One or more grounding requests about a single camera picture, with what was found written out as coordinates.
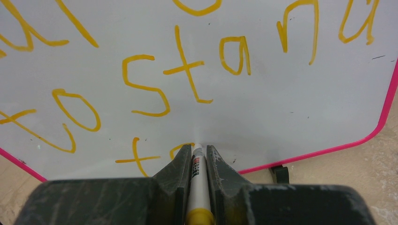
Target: whiteboard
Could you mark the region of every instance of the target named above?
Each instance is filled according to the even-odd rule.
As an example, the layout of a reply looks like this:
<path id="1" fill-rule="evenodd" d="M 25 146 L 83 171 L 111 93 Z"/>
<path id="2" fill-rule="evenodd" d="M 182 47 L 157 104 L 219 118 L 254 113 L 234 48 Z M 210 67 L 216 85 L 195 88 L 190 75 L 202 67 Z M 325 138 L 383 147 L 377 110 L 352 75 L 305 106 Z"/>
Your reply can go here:
<path id="1" fill-rule="evenodd" d="M 1 152 L 42 180 L 152 176 L 184 143 L 243 173 L 340 150 L 397 87 L 392 0 L 1 3 Z"/>

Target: marker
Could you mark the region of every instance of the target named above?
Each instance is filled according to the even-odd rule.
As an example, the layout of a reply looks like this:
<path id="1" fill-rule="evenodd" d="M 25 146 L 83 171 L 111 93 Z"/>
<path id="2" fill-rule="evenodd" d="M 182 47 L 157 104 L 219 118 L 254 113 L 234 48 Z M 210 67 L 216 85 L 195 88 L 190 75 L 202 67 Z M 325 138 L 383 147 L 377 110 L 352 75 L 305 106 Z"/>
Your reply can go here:
<path id="1" fill-rule="evenodd" d="M 187 225 L 214 225 L 207 184 L 206 157 L 200 144 L 195 144 L 193 149 L 191 188 L 185 223 Z"/>

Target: beige floor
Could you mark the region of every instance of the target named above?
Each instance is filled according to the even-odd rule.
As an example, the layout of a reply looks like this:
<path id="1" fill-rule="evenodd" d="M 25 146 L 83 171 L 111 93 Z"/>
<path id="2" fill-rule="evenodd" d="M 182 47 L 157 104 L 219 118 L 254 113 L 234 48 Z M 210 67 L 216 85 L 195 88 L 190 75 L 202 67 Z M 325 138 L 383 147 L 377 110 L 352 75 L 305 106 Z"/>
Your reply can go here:
<path id="1" fill-rule="evenodd" d="M 341 184 L 356 189 L 379 225 L 398 225 L 398 97 L 383 131 L 355 148 L 288 164 L 292 184 Z M 246 174 L 270 183 L 268 170 Z M 0 157 L 0 221 L 10 225 L 40 182 Z"/>

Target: pink edge trim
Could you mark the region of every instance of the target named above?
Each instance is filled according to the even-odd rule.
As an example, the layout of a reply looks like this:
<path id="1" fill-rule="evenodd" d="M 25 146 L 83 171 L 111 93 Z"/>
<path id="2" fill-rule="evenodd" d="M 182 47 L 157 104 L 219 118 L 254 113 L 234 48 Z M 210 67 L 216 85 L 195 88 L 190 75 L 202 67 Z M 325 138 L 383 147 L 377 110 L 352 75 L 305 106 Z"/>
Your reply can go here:
<path id="1" fill-rule="evenodd" d="M 265 165 L 256 166 L 256 167 L 253 167 L 253 168 L 241 170 L 241 171 L 239 171 L 239 173 L 240 174 L 250 173 L 250 172 L 254 172 L 254 171 L 258 171 L 258 170 L 262 170 L 262 169 L 267 169 L 267 168 L 270 168 L 270 167 L 273 167 L 273 166 L 277 166 L 277 165 L 291 163 L 291 162 L 295 162 L 295 161 L 298 161 L 298 160 L 311 158 L 311 157 L 323 155 L 323 154 L 326 154 L 326 153 L 331 153 L 331 152 L 334 152 L 334 151 L 355 147 L 357 145 L 363 144 L 363 143 L 369 141 L 370 139 L 374 138 L 374 136 L 376 136 L 383 129 L 383 127 L 384 127 L 384 125 L 385 125 L 385 123 L 387 121 L 388 113 L 390 112 L 392 101 L 394 100 L 395 91 L 397 90 L 397 86 L 398 86 L 398 60 L 396 62 L 397 63 L 395 64 L 394 72 L 392 72 L 390 86 L 388 87 L 386 99 L 384 101 L 384 105 L 383 105 L 383 108 L 382 108 L 382 113 L 380 114 L 379 122 L 377 123 L 376 128 L 368 136 L 366 136 L 365 138 L 362 138 L 362 139 L 360 139 L 360 140 L 358 140 L 356 142 L 352 142 L 352 143 L 349 143 L 349 144 L 343 144 L 343 145 L 336 146 L 336 147 L 333 147 L 333 148 L 330 148 L 330 149 L 316 151 L 316 152 L 312 152 L 312 153 L 308 153 L 308 154 L 305 154 L 305 155 L 302 155 L 302 156 L 297 156 L 297 157 L 285 159 L 285 160 L 274 162 L 274 163 L 269 163 L 269 164 L 265 164 Z"/>
<path id="2" fill-rule="evenodd" d="M 331 152 L 334 152 L 334 151 L 355 147 L 357 145 L 363 144 L 363 143 L 369 141 L 370 139 L 372 139 L 374 136 L 376 136 L 383 129 L 383 127 L 384 127 L 384 125 L 385 125 L 385 123 L 387 121 L 388 113 L 390 112 L 390 109 L 391 109 L 392 101 L 394 100 L 395 91 L 397 90 L 397 86 L 398 86 L 398 59 L 397 59 L 396 62 L 397 63 L 395 64 L 394 72 L 392 73 L 391 82 L 390 82 L 390 85 L 388 87 L 386 99 L 384 101 L 384 105 L 383 105 L 383 108 L 382 108 L 382 113 L 380 114 L 379 122 L 377 123 L 376 128 L 368 136 L 366 136 L 365 138 L 362 138 L 362 139 L 360 139 L 360 140 L 358 140 L 356 142 L 352 142 L 352 143 L 349 143 L 349 144 L 343 144 L 343 145 L 340 145 L 340 146 L 337 146 L 337 147 L 333 147 L 333 148 L 330 148 L 330 149 L 325 149 L 325 150 L 321 150 L 321 151 L 317 151 L 317 152 L 313 152 L 313 153 L 308 153 L 308 154 L 305 154 L 305 155 L 302 155 L 302 156 L 297 156 L 297 157 L 285 159 L 285 160 L 274 162 L 274 163 L 269 163 L 269 164 L 265 164 L 265 165 L 256 166 L 256 167 L 253 167 L 253 168 L 241 170 L 241 171 L 239 171 L 239 173 L 240 174 L 250 173 L 250 172 L 254 172 L 254 171 L 258 171 L 258 170 L 262 170 L 262 169 L 267 169 L 267 168 L 270 168 L 270 167 L 273 167 L 273 166 L 276 166 L 276 165 L 282 165 L 282 164 L 286 164 L 286 163 L 291 163 L 291 162 L 295 162 L 295 161 L 298 161 L 298 160 L 311 158 L 311 157 L 323 155 L 323 154 L 326 154 L 326 153 L 331 153 Z M 41 182 L 47 181 L 47 179 L 42 177 L 40 174 L 38 174 L 34 170 L 30 169 L 27 165 L 23 164 L 21 161 L 19 161 L 14 156 L 10 155 L 8 152 L 3 150 L 2 148 L 0 148 L 0 155 L 2 155 L 6 159 L 8 159 L 12 163 L 14 163 L 15 165 L 17 165 L 21 169 L 25 170 L 26 172 L 28 172 L 30 175 L 32 175 L 33 177 L 35 177 L 39 181 L 41 181 Z"/>
<path id="3" fill-rule="evenodd" d="M 45 182 L 47 181 L 44 177 L 42 177 L 40 174 L 38 174 L 37 172 L 35 172 L 34 170 L 32 170 L 30 167 L 28 167 L 27 165 L 25 165 L 23 162 L 19 161 L 17 158 L 15 158 L 14 156 L 10 155 L 8 152 L 6 152 L 5 150 L 3 150 L 2 148 L 0 148 L 0 155 L 2 155 L 4 158 L 8 159 L 10 162 L 14 163 L 15 165 L 17 165 L 19 168 L 25 170 L 26 172 L 28 172 L 30 175 L 32 175 L 33 177 L 35 177 L 36 179 L 38 179 L 41 182 Z"/>

